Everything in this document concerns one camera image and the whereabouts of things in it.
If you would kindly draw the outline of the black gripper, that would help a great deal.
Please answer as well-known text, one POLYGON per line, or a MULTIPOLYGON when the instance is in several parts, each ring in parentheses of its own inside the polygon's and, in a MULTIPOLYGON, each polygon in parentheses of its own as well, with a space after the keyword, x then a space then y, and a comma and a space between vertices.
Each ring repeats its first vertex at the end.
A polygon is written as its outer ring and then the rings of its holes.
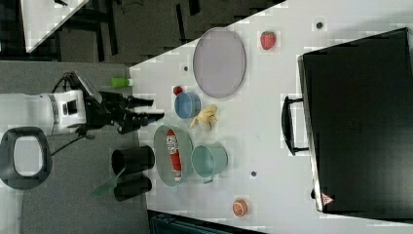
POLYGON ((76 90, 82 92, 86 122, 76 130, 79 135, 114 126, 120 135, 147 126, 165 117, 164 113, 133 113, 131 108, 152 106, 153 99, 124 96, 119 93, 95 92, 87 81, 76 76, 76 90))

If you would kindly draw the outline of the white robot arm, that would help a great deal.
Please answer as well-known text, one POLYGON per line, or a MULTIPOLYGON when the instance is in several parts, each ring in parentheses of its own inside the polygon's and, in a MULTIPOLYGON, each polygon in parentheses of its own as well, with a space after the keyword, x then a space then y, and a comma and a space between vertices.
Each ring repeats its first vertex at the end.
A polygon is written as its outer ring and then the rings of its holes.
POLYGON ((47 180, 55 155, 50 136, 91 139, 89 131, 104 126, 124 135, 164 117, 133 111, 151 106, 151 99, 98 91, 73 71, 64 73, 56 85, 63 88, 61 93, 1 96, 1 181, 11 188, 29 190, 47 180))

